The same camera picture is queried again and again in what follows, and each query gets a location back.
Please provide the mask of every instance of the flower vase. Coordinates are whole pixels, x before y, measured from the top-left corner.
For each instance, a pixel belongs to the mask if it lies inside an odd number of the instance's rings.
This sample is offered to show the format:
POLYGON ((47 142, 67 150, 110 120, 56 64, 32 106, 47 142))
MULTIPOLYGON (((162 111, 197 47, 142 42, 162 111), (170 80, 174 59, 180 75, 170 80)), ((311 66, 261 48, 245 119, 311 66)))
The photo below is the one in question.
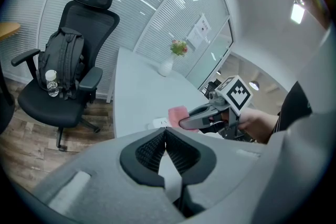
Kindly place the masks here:
POLYGON ((176 54, 172 53, 170 57, 160 65, 158 70, 160 75, 167 77, 170 74, 176 56, 177 56, 176 54))

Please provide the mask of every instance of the pink object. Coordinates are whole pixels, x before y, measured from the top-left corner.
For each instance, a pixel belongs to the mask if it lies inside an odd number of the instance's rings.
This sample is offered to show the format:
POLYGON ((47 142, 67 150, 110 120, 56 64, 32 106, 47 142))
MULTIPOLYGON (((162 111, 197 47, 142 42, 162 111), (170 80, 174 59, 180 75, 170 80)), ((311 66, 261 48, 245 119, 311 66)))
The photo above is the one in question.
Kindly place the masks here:
MULTIPOLYGON (((185 106, 177 106, 175 108, 168 109, 168 117, 172 127, 180 127, 179 121, 189 117, 188 110, 185 106)), ((188 130, 198 133, 198 129, 188 130)))

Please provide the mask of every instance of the chair wheel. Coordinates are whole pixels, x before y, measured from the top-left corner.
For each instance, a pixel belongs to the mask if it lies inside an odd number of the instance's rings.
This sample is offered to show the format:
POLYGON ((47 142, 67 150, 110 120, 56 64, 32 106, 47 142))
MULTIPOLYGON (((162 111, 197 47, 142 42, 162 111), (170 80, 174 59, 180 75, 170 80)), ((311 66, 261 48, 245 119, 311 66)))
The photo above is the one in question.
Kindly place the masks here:
POLYGON ((67 146, 60 145, 58 150, 65 152, 65 151, 67 151, 67 148, 68 148, 67 146))

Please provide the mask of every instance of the plastic bottle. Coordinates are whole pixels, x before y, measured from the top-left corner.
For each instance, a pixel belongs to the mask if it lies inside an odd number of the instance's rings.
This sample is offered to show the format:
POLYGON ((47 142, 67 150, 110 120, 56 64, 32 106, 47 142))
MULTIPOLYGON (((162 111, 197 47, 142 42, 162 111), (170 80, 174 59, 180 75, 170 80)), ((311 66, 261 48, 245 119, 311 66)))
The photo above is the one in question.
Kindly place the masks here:
POLYGON ((48 70, 46 72, 47 89, 51 97, 56 97, 58 95, 58 85, 57 85, 57 72, 54 70, 48 70))

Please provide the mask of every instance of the hand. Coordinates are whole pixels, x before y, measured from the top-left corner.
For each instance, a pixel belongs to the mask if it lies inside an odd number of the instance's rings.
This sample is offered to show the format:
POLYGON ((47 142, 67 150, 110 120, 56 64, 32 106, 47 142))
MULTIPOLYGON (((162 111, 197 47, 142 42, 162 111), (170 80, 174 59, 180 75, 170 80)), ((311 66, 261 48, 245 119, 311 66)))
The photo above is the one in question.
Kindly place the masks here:
MULTIPOLYGON (((222 113, 223 121, 228 120, 228 113, 222 113)), ((239 118, 238 129, 248 133, 260 143, 267 143, 278 116, 260 110, 246 108, 239 118)))

